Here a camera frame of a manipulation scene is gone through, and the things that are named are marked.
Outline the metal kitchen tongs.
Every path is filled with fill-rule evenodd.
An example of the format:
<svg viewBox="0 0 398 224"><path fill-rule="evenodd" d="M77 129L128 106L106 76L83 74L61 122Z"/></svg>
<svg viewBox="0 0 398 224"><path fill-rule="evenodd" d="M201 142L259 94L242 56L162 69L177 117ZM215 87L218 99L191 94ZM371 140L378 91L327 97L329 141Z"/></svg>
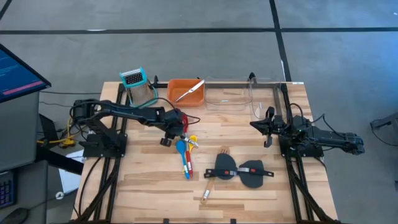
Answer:
<svg viewBox="0 0 398 224"><path fill-rule="evenodd" d="M205 83L204 80L200 81L199 83L197 83L195 86L193 86L191 89L189 89L187 92L185 92L183 95L181 95L179 98L177 98L175 100L175 102L180 101L182 98L184 98L185 96L187 96L188 94L193 93L194 91L196 91L197 89L199 89L199 87L201 87L203 84Z"/></svg>

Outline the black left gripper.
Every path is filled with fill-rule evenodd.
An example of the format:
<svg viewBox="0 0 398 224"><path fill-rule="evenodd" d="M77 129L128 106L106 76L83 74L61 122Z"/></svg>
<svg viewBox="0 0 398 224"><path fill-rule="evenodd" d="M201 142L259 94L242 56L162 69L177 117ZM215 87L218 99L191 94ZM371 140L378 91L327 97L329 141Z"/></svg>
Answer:
<svg viewBox="0 0 398 224"><path fill-rule="evenodd" d="M187 134L188 126L185 125L184 117L185 113L180 109L161 112L159 121L155 124L156 128L165 132L165 136L160 140L160 145L170 146L172 142L176 143L179 140L188 142L190 138Z"/></svg>

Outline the blue silicone spoon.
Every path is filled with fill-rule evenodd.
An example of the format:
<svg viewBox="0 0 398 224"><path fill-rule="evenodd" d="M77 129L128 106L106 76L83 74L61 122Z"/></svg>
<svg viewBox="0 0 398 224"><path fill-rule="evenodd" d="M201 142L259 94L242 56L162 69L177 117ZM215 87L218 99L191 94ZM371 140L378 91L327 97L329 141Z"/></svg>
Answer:
<svg viewBox="0 0 398 224"><path fill-rule="evenodd" d="M185 142L183 140L178 140L177 143L176 143L176 149L177 149L178 153L182 157L183 173L184 173L186 179L189 180L190 179L190 174L188 173L187 162L186 162L186 159L185 159L185 151L186 151Z"/></svg>

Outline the wooden slotted spoon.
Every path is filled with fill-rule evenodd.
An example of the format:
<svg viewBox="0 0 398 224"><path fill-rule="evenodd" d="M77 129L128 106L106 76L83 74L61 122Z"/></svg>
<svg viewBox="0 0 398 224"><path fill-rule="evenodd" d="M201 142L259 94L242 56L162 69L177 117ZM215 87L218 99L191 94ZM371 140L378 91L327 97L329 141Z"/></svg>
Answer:
<svg viewBox="0 0 398 224"><path fill-rule="evenodd" d="M219 154L229 154L229 147L221 146L218 153ZM202 205L205 205L207 203L210 192L213 189L214 183L215 183L215 178L214 177L209 178L209 181L206 185L206 189L205 189L205 191L201 197L201 200L200 200L200 203Z"/></svg>

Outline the black keyboard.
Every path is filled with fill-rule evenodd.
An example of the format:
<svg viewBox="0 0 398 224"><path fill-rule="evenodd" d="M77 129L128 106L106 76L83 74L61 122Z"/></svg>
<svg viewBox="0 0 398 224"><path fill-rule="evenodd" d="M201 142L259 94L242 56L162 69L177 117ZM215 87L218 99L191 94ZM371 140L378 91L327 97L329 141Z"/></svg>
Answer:
<svg viewBox="0 0 398 224"><path fill-rule="evenodd" d="M17 201L17 179L13 171L0 173L0 209L10 207Z"/></svg>

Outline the teal metal box grater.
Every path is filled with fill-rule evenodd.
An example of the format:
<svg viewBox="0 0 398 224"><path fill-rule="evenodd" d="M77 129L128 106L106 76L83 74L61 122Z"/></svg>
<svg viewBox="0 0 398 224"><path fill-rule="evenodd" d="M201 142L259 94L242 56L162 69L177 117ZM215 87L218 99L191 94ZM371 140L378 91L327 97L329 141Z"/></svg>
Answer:
<svg viewBox="0 0 398 224"><path fill-rule="evenodd" d="M121 72L121 81L132 107L147 107L157 101L157 90L152 86L142 67Z"/></svg>

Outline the yellow silicone spoon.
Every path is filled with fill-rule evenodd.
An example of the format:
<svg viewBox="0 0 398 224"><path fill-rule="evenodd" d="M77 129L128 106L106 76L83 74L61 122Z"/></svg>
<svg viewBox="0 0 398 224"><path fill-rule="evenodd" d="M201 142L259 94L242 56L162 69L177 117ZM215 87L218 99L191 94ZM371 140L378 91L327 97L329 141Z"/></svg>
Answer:
<svg viewBox="0 0 398 224"><path fill-rule="evenodd" d="M189 137L190 142L186 142L186 151L185 151L185 158L187 161L187 167L188 167L188 173L190 174L190 177L193 177L193 169L192 169L192 160L191 160L191 151L194 147L197 147L197 137L195 135L192 135Z"/></svg>

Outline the grey desk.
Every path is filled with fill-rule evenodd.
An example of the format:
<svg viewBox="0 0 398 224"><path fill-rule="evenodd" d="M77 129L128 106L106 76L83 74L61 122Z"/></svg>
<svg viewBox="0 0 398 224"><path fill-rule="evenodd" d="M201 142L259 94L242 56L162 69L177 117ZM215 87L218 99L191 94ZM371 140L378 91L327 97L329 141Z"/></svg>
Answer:
<svg viewBox="0 0 398 224"><path fill-rule="evenodd" d="M0 103L0 173L16 175L17 201L0 209L0 221L17 208L29 210L23 224L45 224L48 164L36 161L39 94Z"/></svg>

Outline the clear plastic bin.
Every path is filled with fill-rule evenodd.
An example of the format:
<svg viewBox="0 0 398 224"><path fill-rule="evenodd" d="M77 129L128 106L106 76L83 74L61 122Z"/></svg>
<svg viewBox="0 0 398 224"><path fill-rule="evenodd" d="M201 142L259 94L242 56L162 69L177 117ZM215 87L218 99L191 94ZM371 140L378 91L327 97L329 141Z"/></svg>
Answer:
<svg viewBox="0 0 398 224"><path fill-rule="evenodd" d="M268 78L252 77L249 79L249 96L251 121L259 121L266 118L268 107L274 107L275 115L281 115L287 121L286 106L282 88L283 82L272 82Z"/></svg>
<svg viewBox="0 0 398 224"><path fill-rule="evenodd" d="M249 78L205 78L205 106L210 111L243 111L252 102Z"/></svg>

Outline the computer monitor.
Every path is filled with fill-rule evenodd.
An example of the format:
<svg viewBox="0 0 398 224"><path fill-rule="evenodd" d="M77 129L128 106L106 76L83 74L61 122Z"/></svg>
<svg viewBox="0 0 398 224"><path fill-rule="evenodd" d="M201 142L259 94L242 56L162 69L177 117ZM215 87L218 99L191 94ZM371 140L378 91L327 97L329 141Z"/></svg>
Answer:
<svg viewBox="0 0 398 224"><path fill-rule="evenodd" d="M0 44L0 103L51 86L46 78Z"/></svg>

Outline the black computer mouse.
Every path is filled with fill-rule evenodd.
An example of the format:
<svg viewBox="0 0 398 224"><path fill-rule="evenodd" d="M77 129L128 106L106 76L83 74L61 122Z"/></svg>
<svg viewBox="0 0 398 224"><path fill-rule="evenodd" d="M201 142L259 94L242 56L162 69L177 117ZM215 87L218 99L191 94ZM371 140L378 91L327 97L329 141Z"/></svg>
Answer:
<svg viewBox="0 0 398 224"><path fill-rule="evenodd" d="M4 219L0 221L0 224L23 224L29 216L29 210L26 208L17 208Z"/></svg>

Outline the wide black spatula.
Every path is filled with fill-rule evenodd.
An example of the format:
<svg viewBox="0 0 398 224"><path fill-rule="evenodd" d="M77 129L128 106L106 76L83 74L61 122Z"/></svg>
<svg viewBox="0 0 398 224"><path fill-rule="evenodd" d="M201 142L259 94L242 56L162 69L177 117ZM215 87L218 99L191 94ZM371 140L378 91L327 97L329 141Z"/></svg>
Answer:
<svg viewBox="0 0 398 224"><path fill-rule="evenodd" d="M274 177L274 173L264 169L261 160L249 160L237 167L235 160L229 154L218 154L215 162L214 174L221 179L228 180L236 175L247 174L250 177Z"/></svg>
<svg viewBox="0 0 398 224"><path fill-rule="evenodd" d="M241 164L236 170L232 169L214 169L218 178L223 180L232 179L239 176L241 182L249 188L259 188L263 185L263 179L266 175L262 161L251 160Z"/></svg>

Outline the orange plastic bin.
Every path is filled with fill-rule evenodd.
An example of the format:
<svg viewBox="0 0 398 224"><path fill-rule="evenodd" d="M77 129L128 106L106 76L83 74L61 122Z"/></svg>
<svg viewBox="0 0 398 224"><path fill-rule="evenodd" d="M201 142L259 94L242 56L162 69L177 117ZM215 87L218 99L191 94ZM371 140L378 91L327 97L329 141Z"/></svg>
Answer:
<svg viewBox="0 0 398 224"><path fill-rule="evenodd" d="M191 94L188 94L180 101L175 102L177 98L199 83L200 79L173 79L170 80L167 87L167 98L175 106L200 106L205 99L205 84Z"/></svg>

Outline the black desk leg bar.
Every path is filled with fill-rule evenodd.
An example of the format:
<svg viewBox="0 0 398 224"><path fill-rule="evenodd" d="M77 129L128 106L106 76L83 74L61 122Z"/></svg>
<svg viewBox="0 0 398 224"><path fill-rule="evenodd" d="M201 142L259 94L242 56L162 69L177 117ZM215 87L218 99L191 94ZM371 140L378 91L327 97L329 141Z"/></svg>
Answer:
<svg viewBox="0 0 398 224"><path fill-rule="evenodd" d="M69 171L74 174L82 174L83 163L68 158L59 153L53 152L55 146L74 146L73 137L69 133L70 125L67 129L57 130L55 123L48 117L39 114L39 131L37 134L40 139L36 140L37 152L36 161L47 161L51 166Z"/></svg>

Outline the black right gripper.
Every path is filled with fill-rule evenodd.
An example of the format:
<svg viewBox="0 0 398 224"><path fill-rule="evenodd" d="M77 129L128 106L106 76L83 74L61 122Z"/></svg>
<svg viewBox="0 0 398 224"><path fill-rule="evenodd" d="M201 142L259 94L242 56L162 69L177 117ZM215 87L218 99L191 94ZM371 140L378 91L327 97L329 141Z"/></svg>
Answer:
<svg viewBox="0 0 398 224"><path fill-rule="evenodd" d="M250 125L260 133L265 133L267 140L264 143L264 147L266 148L272 145L273 134L287 138L290 141L293 139L292 134L290 133L292 130L291 125L285 123L281 115L275 115L275 108L271 106L268 107L266 117L264 119L251 121Z"/></svg>

